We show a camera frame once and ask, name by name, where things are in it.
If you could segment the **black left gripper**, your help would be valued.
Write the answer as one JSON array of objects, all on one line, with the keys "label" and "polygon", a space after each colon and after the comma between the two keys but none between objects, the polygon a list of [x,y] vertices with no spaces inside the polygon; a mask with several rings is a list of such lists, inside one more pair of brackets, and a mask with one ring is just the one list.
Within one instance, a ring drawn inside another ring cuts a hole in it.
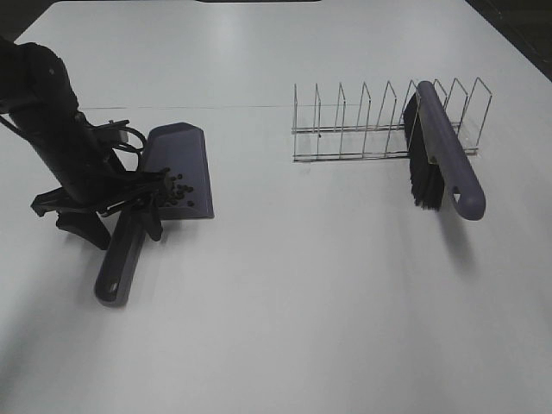
[{"label": "black left gripper", "polygon": [[60,188],[39,194],[31,204],[38,216],[57,211],[56,226],[77,235],[101,250],[110,245],[110,232],[100,216],[110,216],[129,207],[140,212],[141,225],[155,242],[163,228],[156,204],[167,197],[169,170],[155,172],[109,172],[80,164],[48,163]]}]

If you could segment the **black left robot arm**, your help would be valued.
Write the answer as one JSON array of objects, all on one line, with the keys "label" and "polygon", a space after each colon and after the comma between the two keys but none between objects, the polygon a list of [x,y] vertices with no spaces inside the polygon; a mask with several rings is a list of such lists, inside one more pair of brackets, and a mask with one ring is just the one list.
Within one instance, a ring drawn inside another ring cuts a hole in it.
[{"label": "black left robot arm", "polygon": [[128,121],[87,120],[63,60],[48,47],[1,40],[1,123],[34,149],[60,184],[35,197],[37,216],[54,211],[59,229],[105,250],[111,235],[102,217],[128,209],[152,240],[161,238],[167,171],[144,171],[147,140]]}]

